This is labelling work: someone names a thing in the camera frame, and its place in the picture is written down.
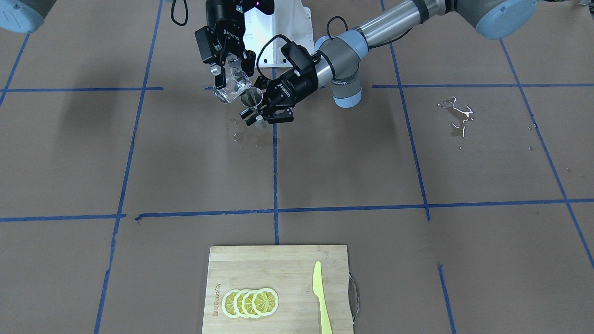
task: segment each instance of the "silver metal tube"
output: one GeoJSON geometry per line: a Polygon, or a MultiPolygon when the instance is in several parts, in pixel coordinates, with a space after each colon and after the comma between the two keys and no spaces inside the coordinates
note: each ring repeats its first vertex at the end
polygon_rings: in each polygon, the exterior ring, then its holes
{"type": "Polygon", "coordinates": [[[421,13],[411,0],[404,0],[360,26],[368,45],[387,42],[421,23],[421,13]]]}
{"type": "Polygon", "coordinates": [[[322,86],[328,84],[333,78],[332,67],[330,67],[324,57],[315,66],[315,71],[318,74],[318,88],[322,88],[322,86]]]}
{"type": "Polygon", "coordinates": [[[425,0],[429,16],[444,15],[446,13],[445,0],[425,0]]]}

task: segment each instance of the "metal handle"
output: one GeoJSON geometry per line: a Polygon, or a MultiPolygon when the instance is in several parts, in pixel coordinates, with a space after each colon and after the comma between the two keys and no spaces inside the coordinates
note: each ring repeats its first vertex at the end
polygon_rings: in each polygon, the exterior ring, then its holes
{"type": "Polygon", "coordinates": [[[355,279],[353,278],[353,274],[352,272],[349,270],[349,284],[351,284],[351,286],[355,287],[355,300],[357,301],[357,308],[355,310],[354,313],[352,313],[353,315],[353,325],[355,325],[355,319],[357,318],[357,315],[359,314],[359,310],[361,309],[359,306],[359,285],[357,284],[357,281],[355,281],[355,279]]]}

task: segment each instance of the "blue tape line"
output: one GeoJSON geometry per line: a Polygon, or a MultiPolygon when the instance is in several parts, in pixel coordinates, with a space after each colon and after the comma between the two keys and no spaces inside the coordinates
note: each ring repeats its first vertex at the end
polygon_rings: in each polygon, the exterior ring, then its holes
{"type": "Polygon", "coordinates": [[[394,70],[396,72],[396,80],[398,81],[398,90],[400,91],[400,99],[402,100],[402,109],[405,113],[406,128],[409,132],[410,147],[412,148],[412,154],[415,158],[416,173],[419,177],[419,186],[421,188],[421,195],[423,196],[423,203],[425,204],[425,213],[427,214],[427,220],[431,221],[431,212],[429,212],[429,205],[427,202],[427,194],[425,192],[425,186],[423,185],[423,175],[421,174],[421,165],[419,164],[419,157],[416,153],[415,138],[412,134],[412,127],[410,126],[410,118],[408,115],[408,108],[406,107],[405,92],[402,89],[402,81],[400,80],[400,71],[398,70],[398,62],[396,61],[396,54],[394,53],[394,47],[390,44],[390,50],[392,52],[392,60],[394,62],[394,70]]]}
{"type": "Polygon", "coordinates": [[[141,213],[134,220],[137,222],[143,218],[162,218],[162,217],[196,217],[196,216],[222,216],[222,215],[252,215],[256,213],[273,213],[274,209],[257,210],[229,210],[229,211],[197,211],[197,212],[157,212],[141,213]]]}
{"type": "MultiPolygon", "coordinates": [[[[594,203],[594,198],[577,198],[569,200],[572,203],[594,203]]],[[[538,204],[563,204],[565,200],[533,200],[533,201],[501,201],[501,202],[468,202],[468,203],[437,203],[429,204],[431,208],[438,207],[484,207],[484,206],[521,206],[538,204]]],[[[402,210],[424,209],[424,204],[378,205],[378,206],[336,206],[336,207],[294,207],[285,209],[255,209],[255,210],[228,210],[228,211],[196,211],[196,212],[163,212],[142,213],[135,220],[142,218],[159,217],[186,217],[186,216],[218,216],[218,215],[251,215],[260,213],[295,213],[295,212],[339,212],[339,211],[370,211],[370,210],[402,210]]]]}
{"type": "MultiPolygon", "coordinates": [[[[272,79],[276,79],[276,67],[272,68],[272,79]]],[[[274,197],[274,244],[280,245],[279,226],[279,179],[278,179],[278,145],[276,124],[273,125],[272,135],[273,150],[273,197],[274,197]]]]}
{"type": "Polygon", "coordinates": [[[512,206],[512,205],[537,205],[537,204],[563,204],[565,200],[535,200],[535,201],[501,201],[501,202],[468,202],[468,203],[441,203],[429,204],[429,207],[473,207],[473,206],[512,206]]]}
{"type": "MultiPolygon", "coordinates": [[[[151,41],[150,50],[148,52],[148,60],[146,70],[144,72],[144,81],[143,81],[143,89],[140,94],[140,101],[138,102],[138,110],[136,112],[136,120],[134,121],[134,130],[132,131],[132,140],[130,142],[130,150],[128,153],[128,162],[126,164],[126,171],[124,173],[124,181],[122,183],[122,193],[120,195],[119,204],[118,204],[118,214],[122,213],[122,209],[124,207],[124,198],[126,196],[126,187],[128,185],[128,177],[130,174],[130,166],[132,165],[132,156],[134,154],[134,140],[136,138],[136,131],[138,130],[138,121],[140,120],[140,114],[142,113],[143,103],[144,103],[144,95],[146,93],[147,83],[149,81],[149,72],[151,62],[153,60],[153,51],[154,45],[157,40],[157,32],[159,31],[159,20],[161,18],[161,10],[163,8],[163,0],[159,0],[159,10],[157,11],[157,20],[154,24],[153,30],[153,39],[151,41]]],[[[99,334],[99,328],[101,327],[101,319],[103,316],[103,307],[105,305],[105,296],[107,294],[108,285],[109,285],[109,275],[111,273],[111,268],[113,264],[113,255],[115,252],[115,245],[116,245],[116,235],[118,234],[120,218],[116,218],[115,224],[113,226],[113,235],[112,235],[112,242],[111,248],[109,252],[109,266],[107,271],[105,271],[105,278],[103,279],[103,288],[101,290],[101,299],[99,301],[99,309],[97,311],[97,320],[95,321],[95,329],[94,334],[99,334]]]]}
{"type": "Polygon", "coordinates": [[[594,203],[594,198],[581,198],[576,200],[569,200],[569,203],[594,203]]]}
{"type": "Polygon", "coordinates": [[[522,84],[523,87],[594,87],[592,84],[522,84]]]}
{"type": "MultiPolygon", "coordinates": [[[[517,84],[404,84],[403,88],[517,87],[517,84]]],[[[594,84],[522,84],[523,87],[594,87],[594,84]]],[[[398,88],[396,84],[374,84],[371,88],[398,88]]]]}
{"type": "Polygon", "coordinates": [[[49,222],[55,220],[115,219],[126,215],[80,215],[80,216],[39,216],[0,218],[0,222],[49,222]]]}
{"type": "Polygon", "coordinates": [[[404,84],[404,88],[517,87],[516,84],[404,84]]]}
{"type": "Polygon", "coordinates": [[[10,87],[10,82],[12,82],[14,73],[17,71],[18,63],[21,61],[21,57],[23,55],[23,52],[25,51],[27,42],[29,41],[29,36],[31,36],[31,34],[27,34],[25,36],[23,44],[21,45],[21,49],[18,51],[17,59],[14,61],[14,65],[12,66],[12,70],[10,71],[10,75],[8,76],[6,85],[4,86],[4,91],[2,92],[2,95],[0,95],[0,106],[2,106],[2,103],[4,103],[4,98],[6,97],[6,94],[8,93],[8,88],[10,87]]]}
{"type": "MultiPolygon", "coordinates": [[[[511,61],[511,57],[509,52],[507,52],[507,48],[505,47],[505,43],[503,42],[502,39],[499,39],[499,42],[501,43],[501,47],[503,48],[503,52],[505,53],[505,57],[507,58],[507,62],[510,64],[510,68],[511,68],[511,72],[514,74],[514,78],[516,78],[516,82],[518,85],[518,88],[520,89],[520,92],[522,93],[522,98],[524,98],[524,103],[526,104],[526,107],[528,109],[528,112],[530,113],[530,118],[532,119],[532,122],[534,124],[536,123],[536,118],[534,117],[534,113],[532,112],[532,108],[530,107],[530,103],[528,102],[528,98],[526,97],[526,93],[524,92],[524,88],[520,82],[520,79],[516,73],[516,69],[514,68],[514,65],[511,61]]],[[[542,148],[545,151],[546,154],[546,158],[549,161],[549,164],[551,165],[551,169],[553,171],[553,174],[555,175],[555,179],[557,180],[557,184],[559,185],[559,189],[561,190],[561,194],[563,195],[563,199],[565,200],[565,205],[567,205],[567,210],[569,210],[569,214],[571,216],[571,219],[573,220],[573,224],[576,227],[577,230],[577,234],[580,237],[580,240],[582,241],[582,245],[584,246],[584,250],[586,251],[586,254],[588,256],[588,259],[590,260],[590,265],[592,266],[592,269],[594,269],[594,258],[592,257],[592,252],[590,252],[590,248],[588,247],[588,244],[586,242],[586,239],[584,238],[584,235],[582,233],[582,229],[580,227],[580,224],[577,222],[576,216],[573,213],[573,209],[571,208],[571,204],[569,199],[567,198],[567,194],[565,193],[565,189],[563,188],[563,184],[561,183],[561,178],[559,177],[559,174],[557,173],[557,169],[555,168],[555,164],[553,163],[553,160],[551,158],[551,154],[549,153],[549,150],[546,148],[546,144],[545,144],[545,140],[542,136],[541,133],[541,129],[539,127],[535,127],[536,133],[538,135],[538,138],[541,141],[541,145],[542,148]]]]}
{"type": "Polygon", "coordinates": [[[31,89],[8,89],[11,93],[28,92],[118,92],[118,91],[140,91],[140,90],[164,90],[164,87],[100,87],[100,88],[31,88],[31,89]]]}
{"type": "Polygon", "coordinates": [[[335,207],[296,207],[279,209],[280,213],[289,212],[334,212],[334,211],[369,211],[369,210],[401,210],[424,209],[424,204],[378,205],[378,206],[335,206],[335,207]]]}
{"type": "Polygon", "coordinates": [[[447,308],[447,316],[450,319],[451,334],[456,334],[456,324],[454,324],[454,316],[451,312],[450,296],[447,293],[446,279],[444,278],[443,264],[439,266],[441,290],[444,292],[445,307],[447,308]]]}

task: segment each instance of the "black cable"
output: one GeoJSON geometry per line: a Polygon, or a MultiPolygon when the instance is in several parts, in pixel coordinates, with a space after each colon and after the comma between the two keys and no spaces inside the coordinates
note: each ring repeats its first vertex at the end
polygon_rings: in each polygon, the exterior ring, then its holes
{"type": "Polygon", "coordinates": [[[328,24],[326,24],[326,33],[328,34],[328,37],[330,39],[333,39],[332,35],[330,35],[330,23],[332,23],[332,21],[334,21],[336,19],[342,21],[345,24],[345,30],[349,31],[349,25],[346,24],[346,20],[342,16],[335,16],[335,17],[331,18],[330,21],[328,21],[328,24]]]}
{"type": "Polygon", "coordinates": [[[399,39],[401,39],[401,38],[405,37],[405,36],[406,36],[406,34],[408,34],[408,33],[409,33],[411,30],[412,30],[412,28],[411,28],[411,29],[409,29],[409,30],[407,30],[407,31],[406,31],[405,33],[403,33],[402,35],[400,35],[400,36],[396,37],[395,39],[393,39],[393,40],[389,40],[388,42],[384,42],[384,43],[382,43],[382,44],[377,44],[377,45],[372,45],[372,46],[370,46],[370,47],[369,47],[369,49],[375,49],[375,48],[379,48],[380,46],[384,46],[384,45],[388,45],[388,44],[390,44],[390,43],[393,43],[393,42],[395,42],[395,41],[397,41],[397,40],[399,40],[399,39]]]}
{"type": "Polygon", "coordinates": [[[186,19],[183,23],[179,23],[175,20],[175,17],[173,16],[173,11],[175,10],[175,3],[177,1],[178,0],[173,0],[173,2],[171,3],[171,20],[173,21],[173,23],[177,24],[178,26],[183,27],[188,23],[188,3],[187,3],[187,0],[184,0],[184,7],[186,10],[186,19]]]}
{"type": "Polygon", "coordinates": [[[272,41],[274,41],[277,38],[282,38],[287,43],[291,42],[291,40],[287,36],[285,36],[283,34],[278,34],[275,37],[272,37],[266,44],[264,44],[264,47],[262,48],[262,50],[260,50],[260,54],[258,55],[258,58],[256,59],[256,69],[258,70],[258,73],[260,73],[260,75],[268,81],[270,81],[270,79],[268,77],[266,77],[266,75],[264,75],[264,73],[262,73],[262,71],[260,70],[260,57],[262,57],[262,53],[264,53],[264,50],[266,49],[266,47],[268,45],[270,45],[270,43],[272,43],[272,41]]]}

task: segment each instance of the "water droplet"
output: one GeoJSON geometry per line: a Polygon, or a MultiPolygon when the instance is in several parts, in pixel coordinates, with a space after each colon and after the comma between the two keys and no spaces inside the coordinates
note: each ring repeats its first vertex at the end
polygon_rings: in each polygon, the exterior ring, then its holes
{"type": "Polygon", "coordinates": [[[452,116],[454,116],[459,122],[456,125],[454,122],[451,123],[451,135],[453,137],[466,138],[466,123],[468,121],[474,121],[475,119],[471,116],[475,114],[470,106],[466,106],[467,111],[463,111],[456,107],[458,100],[453,96],[450,100],[444,101],[443,104],[438,104],[439,108],[447,110],[452,116]]]}

